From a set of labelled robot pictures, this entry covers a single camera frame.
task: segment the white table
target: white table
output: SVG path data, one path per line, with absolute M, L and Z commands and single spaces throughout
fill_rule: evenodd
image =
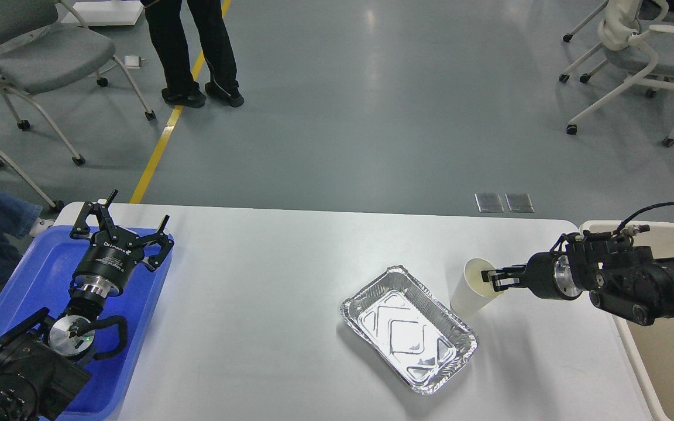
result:
M 57 224 L 71 225 L 81 203 Z M 403 264 L 449 303 L 465 262 L 525 263 L 567 221 L 371 213 L 110 207 L 157 227 L 174 257 L 120 420 L 650 419 L 610 315 L 583 296 L 508 291 L 466 320 L 479 348 L 436 395 L 412 392 L 338 314 Z

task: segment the black shoe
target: black shoe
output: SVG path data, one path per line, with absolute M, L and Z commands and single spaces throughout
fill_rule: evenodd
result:
M 243 96 L 241 96 L 238 88 L 232 88 L 230 91 L 226 92 L 217 86 L 217 83 L 208 82 L 204 84 L 204 91 L 210 98 L 220 99 L 220 101 L 223 101 L 234 108 L 243 105 Z
M 170 104 L 172 106 L 182 105 L 190 106 L 192 108 L 201 108 L 204 106 L 204 101 L 207 100 L 207 97 L 204 96 L 204 94 L 201 93 L 201 91 L 198 89 L 196 92 L 184 95 L 171 94 L 171 91 L 169 91 L 168 88 L 163 88 L 163 90 L 160 91 L 160 94 L 163 96 L 163 100 L 166 102 L 166 104 Z

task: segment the black cable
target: black cable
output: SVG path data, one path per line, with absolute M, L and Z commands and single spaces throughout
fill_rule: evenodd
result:
M 551 253 L 564 254 L 563 243 L 566 240 L 566 234 L 561 234 L 556 243 L 551 247 Z
M 618 234 L 623 228 L 630 222 L 632 221 L 633 218 L 636 218 L 639 216 L 639 214 L 642 214 L 644 212 L 647 212 L 648 210 L 651 211 L 652 209 L 657 209 L 657 208 L 662 208 L 664 206 L 674 206 L 674 202 L 664 202 L 664 203 L 655 203 L 654 205 L 647 206 L 646 208 L 641 208 L 637 210 L 636 212 L 632 213 L 631 216 L 629 216 L 626 219 L 623 219 L 623 221 L 616 227 L 615 231 L 613 234 Z
M 112 315 L 110 317 L 96 320 L 95 322 L 88 323 L 83 325 L 75 331 L 75 335 L 82 336 L 91 330 L 100 330 L 110 326 L 116 325 L 118 327 L 118 345 L 112 351 L 99 352 L 93 356 L 93 359 L 104 360 L 106 358 L 115 357 L 120 354 L 121 351 L 128 344 L 128 326 L 126 323 L 126 318 L 120 315 Z

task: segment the yellow floor line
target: yellow floor line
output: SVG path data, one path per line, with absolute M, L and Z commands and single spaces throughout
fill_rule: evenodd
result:
M 231 5 L 231 0 L 225 0 L 222 4 L 222 16 L 225 16 L 228 13 L 228 7 Z M 197 60 L 194 63 L 192 68 L 192 76 L 194 80 L 197 80 L 199 77 L 199 72 L 201 72 L 201 67 L 204 66 L 204 55 L 200 52 L 197 56 Z M 155 174 L 155 168 L 157 168 L 158 163 L 160 163 L 160 158 L 163 157 L 163 152 L 168 146 L 168 142 L 171 139 L 173 130 L 176 128 L 176 123 L 178 122 L 181 112 L 184 111 L 184 106 L 175 106 L 171 112 L 171 117 L 168 118 L 166 123 L 166 128 L 163 129 L 163 133 L 160 135 L 157 144 L 155 145 L 155 150 L 150 155 L 150 160 L 147 161 L 145 166 L 145 171 L 142 173 L 142 176 L 139 178 L 137 187 L 134 188 L 134 194 L 132 194 L 132 199 L 129 200 L 129 203 L 139 203 L 142 201 L 142 197 L 147 191 L 147 186 L 150 185 L 152 176 Z

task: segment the foil container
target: foil container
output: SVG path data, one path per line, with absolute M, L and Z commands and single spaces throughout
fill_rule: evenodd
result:
M 402 266 L 340 306 L 345 323 L 421 395 L 432 395 L 477 349 L 472 329 Z

